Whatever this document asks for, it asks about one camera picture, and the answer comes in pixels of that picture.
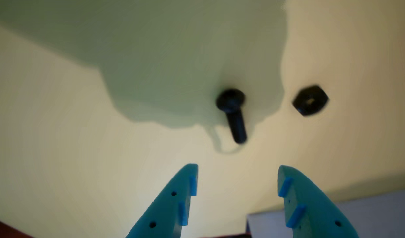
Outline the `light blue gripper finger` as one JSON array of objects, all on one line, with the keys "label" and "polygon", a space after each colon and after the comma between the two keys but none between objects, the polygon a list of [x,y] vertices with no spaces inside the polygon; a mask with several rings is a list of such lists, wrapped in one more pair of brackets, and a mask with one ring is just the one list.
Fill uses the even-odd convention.
[{"label": "light blue gripper finger", "polygon": [[190,201],[197,195],[198,164],[186,164],[165,185],[127,238],[179,238],[188,225]]},{"label": "light blue gripper finger", "polygon": [[341,210],[311,179],[292,166],[278,168],[278,196],[295,238],[358,238]]}]

